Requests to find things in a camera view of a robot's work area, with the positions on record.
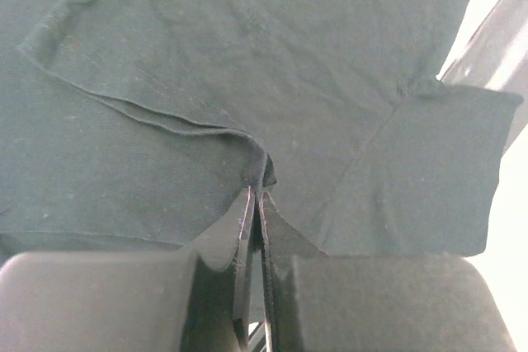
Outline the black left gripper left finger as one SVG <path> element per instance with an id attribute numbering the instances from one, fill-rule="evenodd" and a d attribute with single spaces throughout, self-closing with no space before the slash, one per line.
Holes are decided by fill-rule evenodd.
<path id="1" fill-rule="evenodd" d="M 244 351 L 254 194 L 177 251 L 27 252 L 1 268 L 4 351 Z"/>

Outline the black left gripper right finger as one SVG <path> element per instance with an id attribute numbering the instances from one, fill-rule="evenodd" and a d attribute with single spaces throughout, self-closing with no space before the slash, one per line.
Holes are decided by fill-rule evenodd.
<path id="1" fill-rule="evenodd" d="M 330 256 L 258 209 L 270 351 L 512 351 L 482 275 L 464 258 Z"/>

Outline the black t shirt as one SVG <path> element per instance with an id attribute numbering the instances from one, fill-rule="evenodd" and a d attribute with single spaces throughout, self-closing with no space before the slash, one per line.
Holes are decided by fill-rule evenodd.
<path id="1" fill-rule="evenodd" d="M 331 255 L 485 249 L 521 97 L 469 0 L 1 0 L 1 248 L 163 249 L 246 186 Z"/>

